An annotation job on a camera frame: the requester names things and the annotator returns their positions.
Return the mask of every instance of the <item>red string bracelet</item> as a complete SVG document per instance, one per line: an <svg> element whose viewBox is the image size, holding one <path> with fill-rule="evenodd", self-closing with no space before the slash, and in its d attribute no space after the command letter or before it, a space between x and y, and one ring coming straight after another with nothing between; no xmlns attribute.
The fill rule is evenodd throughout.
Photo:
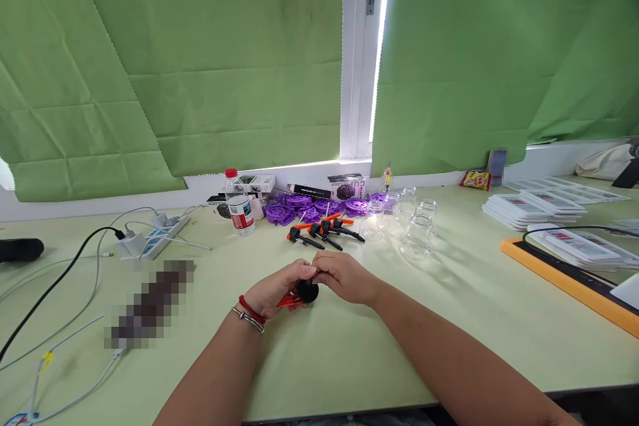
<svg viewBox="0 0 639 426"><path fill-rule="evenodd" d="M244 295L240 295L240 304L251 315L251 318L256 320L259 324L266 323L266 318L262 315L258 315L255 311L253 311L253 308L251 308L244 299Z"/></svg>

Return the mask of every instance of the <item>light green desk surface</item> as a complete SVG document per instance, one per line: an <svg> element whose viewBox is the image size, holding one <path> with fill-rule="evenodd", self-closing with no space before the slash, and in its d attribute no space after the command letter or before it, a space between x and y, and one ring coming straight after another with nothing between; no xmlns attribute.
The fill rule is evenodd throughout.
<svg viewBox="0 0 639 426"><path fill-rule="evenodd" d="M580 181L610 188L606 182ZM399 255L396 242L361 244L348 238L340 242L374 274L475 336L545 392L639 383L639 339L499 251L502 239L519 235L481 212L480 206L489 195L509 191L482 192L458 186L421 189L420 197L434 198L440 207L435 253L423 270ZM639 198L637 190L621 192ZM636 200L587 208L583 221L589 224L639 218ZM4 228L0 238L38 237L47 246L38 262L20 270L0 265L0 292L39 266L73 257L88 233L113 218L0 224ZM148 214L128 217L147 218ZM48 425L151 424L238 295L296 258L311 260L316 252L287 242L286 229L266 220L259 221L255 234L247 238L236 236L230 223L215 221L208 209L197 210L192 220L197 224L188 224L181 234L210 245L213 251L169 244L158 257L196 261L194 283L164 338L150 349L126 353L96 392ZM104 251L114 251L113 236L106 238ZM639 240L614 241L639 252ZM93 252L95 245L92 241L85 253ZM139 291L144 276L132 270L131 262L103 258L102 265L96 300L67 333ZM50 268L0 303L1 343L63 268ZM90 292L94 272L94 260L79 262L25 326L7 359L77 311ZM617 279L627 276L629 272L619 273ZM103 335L103 324L93 325L57 350L41 382L40 411L53 411L93 384L111 355L103 347ZM44 351L0 372L0 423L24 411L33 370ZM309 417L434 402L379 318L322 287L311 308L282 312L267 325L245 419Z"/></svg>

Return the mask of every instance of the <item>black cable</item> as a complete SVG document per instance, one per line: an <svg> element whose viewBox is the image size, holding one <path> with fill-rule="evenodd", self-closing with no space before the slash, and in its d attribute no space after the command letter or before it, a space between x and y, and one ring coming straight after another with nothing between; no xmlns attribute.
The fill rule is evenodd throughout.
<svg viewBox="0 0 639 426"><path fill-rule="evenodd" d="M626 230L620 230L619 228L611 228L609 226L596 226L596 225L585 225L585 226L556 226L554 228L539 228L538 230L531 230L528 232L525 232L521 239L522 241L531 249L533 249L534 251L538 252L539 254L542 254L548 258L552 258L553 260L559 261L561 263L563 263L564 265L567 266L571 266L572 268L575 268L581 272L584 272L586 274L589 274L591 276L594 276L595 278L599 278L600 280L605 281L606 283L610 283L610 284L614 284L615 286L617 286L617 283L610 281L608 278L604 278L603 276L599 276L596 273L593 273L589 270L585 270L584 268L580 268L578 266L575 266L574 264L570 264L568 262L565 262L564 260L557 258L555 255L552 255L548 252L545 252L544 250L542 250L541 248L537 248L534 244L530 243L528 240L526 240L526 237L531 234L531 233L536 233L536 232L541 232L541 231L555 231L555 230L605 230L605 231L610 231L610 232L616 232L616 233L624 233L627 235L631 235L631 236L636 236L637 238L639 238L639 234L637 233L633 233L633 232L629 232Z"/></svg>
<svg viewBox="0 0 639 426"><path fill-rule="evenodd" d="M89 243L89 240L96 233L99 233L102 230L113 230L115 232L115 236L118 238L118 240L122 240L124 238L124 233L122 233L120 230L116 230L115 228L111 228L110 226L104 226L102 228L99 228L99 229L95 230L93 233L91 233L89 235L89 237L85 240L85 242L82 243L82 246L80 247L80 250L75 255L75 258L73 258L73 261L71 262L71 264L69 264L69 266L67 266L67 269L58 277L58 279L55 280L51 286L49 286L47 291L45 291L45 293L40 297L40 299L38 301L36 301L35 305L33 305L33 307L31 308L31 311L29 311L29 313L27 313L27 315L25 316L25 319L23 319L20 322L18 327L15 329L15 331L11 334L11 336L9 336L9 339L7 340L5 345L2 347L2 351L0 351L0 363L2 362L3 358L5 357L5 354L7 353L7 350L9 349L9 346L11 345L11 343L13 343L13 340L15 339L15 337L18 336L18 333L20 332L20 330L27 323L27 321L29 321L29 318L31 317L31 315L33 315L33 313L38 308L38 306L40 306L40 303L42 303L42 301L44 301L44 299L47 297L47 295L49 293L51 293L51 290L53 290L53 288L55 288L57 286L57 284L60 281L62 281L62 279L67 275L67 273L69 273L71 268L73 268L73 265L75 265L75 262L78 260L78 258L80 258L80 255L82 254L82 250L85 249L85 246L87 245L87 243Z"/></svg>

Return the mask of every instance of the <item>yellow tag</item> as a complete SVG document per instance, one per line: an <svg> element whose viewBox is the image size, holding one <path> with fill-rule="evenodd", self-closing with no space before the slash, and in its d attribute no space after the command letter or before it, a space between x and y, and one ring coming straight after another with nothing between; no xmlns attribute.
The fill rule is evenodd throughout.
<svg viewBox="0 0 639 426"><path fill-rule="evenodd" d="M44 373L47 370L49 364L51 364L54 357L55 357L55 354L53 353L53 351L47 351L42 356L42 360L44 361L44 363L42 363L42 367L40 368L40 372L38 373L38 376L40 376L42 373Z"/></svg>

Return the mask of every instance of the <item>snack bag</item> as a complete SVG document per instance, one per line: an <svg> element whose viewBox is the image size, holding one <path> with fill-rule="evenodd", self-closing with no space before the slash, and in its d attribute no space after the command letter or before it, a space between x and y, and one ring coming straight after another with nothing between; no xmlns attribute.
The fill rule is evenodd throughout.
<svg viewBox="0 0 639 426"><path fill-rule="evenodd" d="M469 186L488 191L491 189L491 174L488 172L467 171L459 186Z"/></svg>

